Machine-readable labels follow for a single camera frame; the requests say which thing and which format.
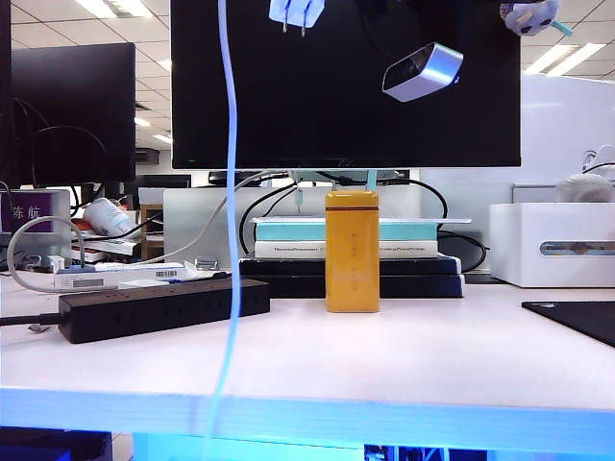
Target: white desk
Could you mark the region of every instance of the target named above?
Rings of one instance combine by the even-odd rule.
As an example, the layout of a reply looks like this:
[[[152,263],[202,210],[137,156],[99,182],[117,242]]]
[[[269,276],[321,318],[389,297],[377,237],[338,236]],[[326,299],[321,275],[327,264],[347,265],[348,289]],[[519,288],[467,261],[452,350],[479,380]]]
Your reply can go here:
[[[57,309],[1,282],[2,315]],[[463,300],[388,300],[378,314],[274,300],[240,321],[216,437],[349,459],[364,443],[613,455],[615,349],[520,306],[609,299],[615,289],[468,285]],[[83,345],[2,328],[0,424],[201,434],[227,326]]]

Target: blue cable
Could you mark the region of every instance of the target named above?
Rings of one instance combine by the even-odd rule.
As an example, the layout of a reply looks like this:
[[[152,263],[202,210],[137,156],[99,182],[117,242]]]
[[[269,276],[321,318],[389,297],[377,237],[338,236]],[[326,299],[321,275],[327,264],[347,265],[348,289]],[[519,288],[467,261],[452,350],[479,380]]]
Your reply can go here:
[[[229,150],[227,154],[227,229],[229,237],[229,253],[231,254],[231,286],[233,289],[231,300],[231,320],[229,322],[229,336],[224,352],[224,361],[220,369],[220,375],[215,385],[211,406],[209,409],[208,424],[205,431],[205,443],[213,436],[222,391],[229,375],[229,368],[233,358],[239,313],[241,311],[241,281],[239,274],[239,249],[237,248],[237,229],[234,217],[234,172],[237,148],[237,100],[234,92],[233,67],[231,65],[231,51],[229,48],[229,36],[227,31],[227,3],[226,0],[218,0],[218,30],[220,34],[220,50],[222,63],[224,64],[224,76],[227,84],[227,96],[229,99]]]

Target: white storage box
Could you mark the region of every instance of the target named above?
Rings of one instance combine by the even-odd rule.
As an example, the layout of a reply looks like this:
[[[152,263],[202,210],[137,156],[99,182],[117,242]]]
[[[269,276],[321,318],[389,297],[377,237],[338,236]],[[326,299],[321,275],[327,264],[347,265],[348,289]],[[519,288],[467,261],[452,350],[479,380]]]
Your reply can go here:
[[[615,204],[490,207],[491,275],[522,287],[615,287]]]

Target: black monitor screen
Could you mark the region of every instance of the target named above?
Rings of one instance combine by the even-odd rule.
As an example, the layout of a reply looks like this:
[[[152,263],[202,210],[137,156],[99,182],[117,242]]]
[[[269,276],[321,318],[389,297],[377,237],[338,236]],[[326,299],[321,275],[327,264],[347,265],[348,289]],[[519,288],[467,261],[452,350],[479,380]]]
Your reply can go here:
[[[491,0],[329,0],[313,28],[228,4],[237,166],[515,166],[519,38]],[[171,1],[173,166],[226,168],[228,109],[216,2]],[[463,53],[456,84],[401,103],[386,68],[438,42]]]
[[[129,181],[135,176],[132,43],[15,50],[12,86],[19,100],[14,107],[23,183]],[[36,134],[47,125],[77,129]],[[93,133],[107,152],[78,129]]]
[[[0,181],[19,183],[14,166],[11,102],[11,5],[0,2]]]

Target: monitor logo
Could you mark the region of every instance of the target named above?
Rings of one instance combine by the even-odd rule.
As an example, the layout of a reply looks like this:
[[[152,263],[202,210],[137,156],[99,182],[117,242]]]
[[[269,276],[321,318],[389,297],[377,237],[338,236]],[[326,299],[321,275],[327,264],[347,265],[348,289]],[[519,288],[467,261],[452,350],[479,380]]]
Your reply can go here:
[[[355,166],[355,161],[350,159],[340,160],[339,163],[337,163],[337,166],[339,168],[352,168]]]

